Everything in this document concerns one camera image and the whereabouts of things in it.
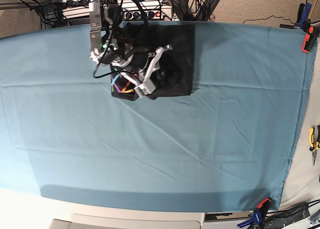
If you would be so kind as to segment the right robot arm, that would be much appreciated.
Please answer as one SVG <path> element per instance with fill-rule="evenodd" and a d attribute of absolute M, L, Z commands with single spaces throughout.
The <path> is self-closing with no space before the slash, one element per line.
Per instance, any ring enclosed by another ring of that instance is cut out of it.
<path fill-rule="evenodd" d="M 145 0 L 130 0 L 138 8 L 143 29 L 148 29 L 147 14 L 141 6 Z M 162 55 L 170 44 L 152 49 L 135 41 L 120 26 L 124 20 L 122 4 L 117 0 L 89 0 L 90 58 L 97 67 L 109 66 L 111 92 L 114 97 L 134 101 L 150 96 L 157 87 L 152 76 L 160 70 Z"/>

